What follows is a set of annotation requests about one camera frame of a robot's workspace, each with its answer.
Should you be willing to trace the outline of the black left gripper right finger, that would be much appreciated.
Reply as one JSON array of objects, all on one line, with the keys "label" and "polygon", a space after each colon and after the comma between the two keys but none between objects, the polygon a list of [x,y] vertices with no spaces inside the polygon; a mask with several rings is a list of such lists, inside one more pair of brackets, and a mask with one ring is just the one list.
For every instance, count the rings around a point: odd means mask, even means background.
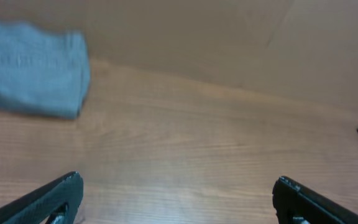
[{"label": "black left gripper right finger", "polygon": [[279,224],[358,224],[358,214],[340,206],[293,179],[281,176],[272,192]]}]

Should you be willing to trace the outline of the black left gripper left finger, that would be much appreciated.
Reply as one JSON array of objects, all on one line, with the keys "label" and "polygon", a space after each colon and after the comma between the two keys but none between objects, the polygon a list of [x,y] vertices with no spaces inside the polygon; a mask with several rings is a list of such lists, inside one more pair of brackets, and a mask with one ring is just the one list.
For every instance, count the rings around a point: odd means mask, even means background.
[{"label": "black left gripper left finger", "polygon": [[72,171],[0,208],[0,223],[72,224],[83,199],[81,175]]}]

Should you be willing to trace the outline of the grey cargo shorts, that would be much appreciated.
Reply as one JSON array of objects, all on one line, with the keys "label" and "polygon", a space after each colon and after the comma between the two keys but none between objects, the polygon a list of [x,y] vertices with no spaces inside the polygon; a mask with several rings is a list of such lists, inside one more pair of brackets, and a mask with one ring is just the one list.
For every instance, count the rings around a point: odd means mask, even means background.
[{"label": "grey cargo shorts", "polygon": [[0,109],[78,117],[90,85],[85,37],[28,22],[0,22]]}]

